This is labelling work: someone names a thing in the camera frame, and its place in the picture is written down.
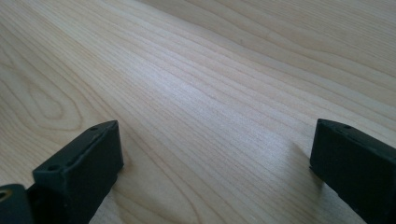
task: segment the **screw hole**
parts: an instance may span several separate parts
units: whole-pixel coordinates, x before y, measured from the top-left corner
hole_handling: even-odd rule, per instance
[[[60,165],[51,165],[49,166],[48,171],[56,171],[59,170],[60,168],[61,168]]]
[[[5,201],[11,194],[12,190],[10,189],[0,189],[0,202]]]

